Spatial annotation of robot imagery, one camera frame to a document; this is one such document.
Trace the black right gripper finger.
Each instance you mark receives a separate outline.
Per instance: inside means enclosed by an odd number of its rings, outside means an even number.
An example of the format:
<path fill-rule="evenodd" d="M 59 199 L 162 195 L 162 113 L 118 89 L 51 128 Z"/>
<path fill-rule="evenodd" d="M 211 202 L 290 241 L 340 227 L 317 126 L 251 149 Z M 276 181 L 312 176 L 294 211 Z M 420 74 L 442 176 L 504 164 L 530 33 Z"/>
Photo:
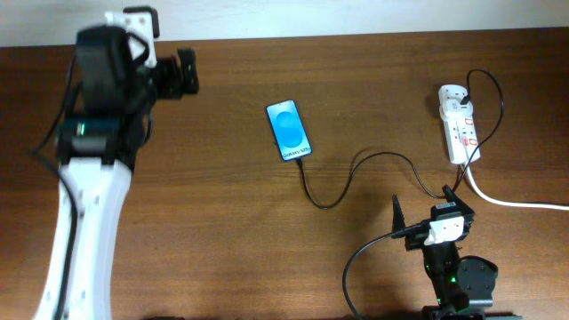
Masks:
<path fill-rule="evenodd" d="M 443 192 L 446 201 L 448 203 L 455 203 L 461 213 L 472 213 L 472 209 L 453 192 L 449 185 L 443 186 Z"/>
<path fill-rule="evenodd" d="M 397 233 L 405 229 L 405 216 L 402 211 L 397 195 L 392 196 L 392 232 Z"/>

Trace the blue Galaxy smartphone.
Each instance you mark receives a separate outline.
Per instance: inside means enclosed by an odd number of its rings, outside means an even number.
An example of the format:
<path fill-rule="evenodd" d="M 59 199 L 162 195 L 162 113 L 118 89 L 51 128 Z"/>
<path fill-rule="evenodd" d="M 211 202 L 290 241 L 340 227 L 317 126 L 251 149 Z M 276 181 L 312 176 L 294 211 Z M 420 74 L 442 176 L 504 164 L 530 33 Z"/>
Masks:
<path fill-rule="evenodd" d="M 266 107 L 281 158 L 292 161 L 312 154 L 312 147 L 294 100 Z"/>

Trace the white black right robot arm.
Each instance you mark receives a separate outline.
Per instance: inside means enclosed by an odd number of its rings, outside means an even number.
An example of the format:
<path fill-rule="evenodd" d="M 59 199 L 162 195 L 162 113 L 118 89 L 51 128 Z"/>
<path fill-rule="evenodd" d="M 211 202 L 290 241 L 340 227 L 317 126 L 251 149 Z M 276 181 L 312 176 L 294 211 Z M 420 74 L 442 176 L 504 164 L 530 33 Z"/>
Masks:
<path fill-rule="evenodd" d="M 437 298 L 421 311 L 424 319 L 484 319 L 493 305 L 497 266 L 478 256 L 459 254 L 457 243 L 469 234 L 475 212 L 450 187 L 443 187 L 445 202 L 430 209 L 430 217 L 412 226 L 396 196 L 392 197 L 393 238 L 403 238 L 405 249 L 420 250 L 425 272 Z"/>

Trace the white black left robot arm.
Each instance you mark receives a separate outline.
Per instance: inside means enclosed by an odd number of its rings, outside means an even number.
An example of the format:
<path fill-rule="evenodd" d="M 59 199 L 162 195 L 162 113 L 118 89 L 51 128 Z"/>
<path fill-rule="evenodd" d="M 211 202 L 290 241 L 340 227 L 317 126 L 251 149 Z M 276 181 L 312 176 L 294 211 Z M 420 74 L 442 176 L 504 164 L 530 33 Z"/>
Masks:
<path fill-rule="evenodd" d="M 109 319 L 120 215 L 158 100 L 196 94 L 196 55 L 157 58 L 157 25 L 102 25 L 78 32 L 69 86 L 51 133 L 56 159 L 33 156 L 59 181 L 59 211 L 36 319 Z"/>

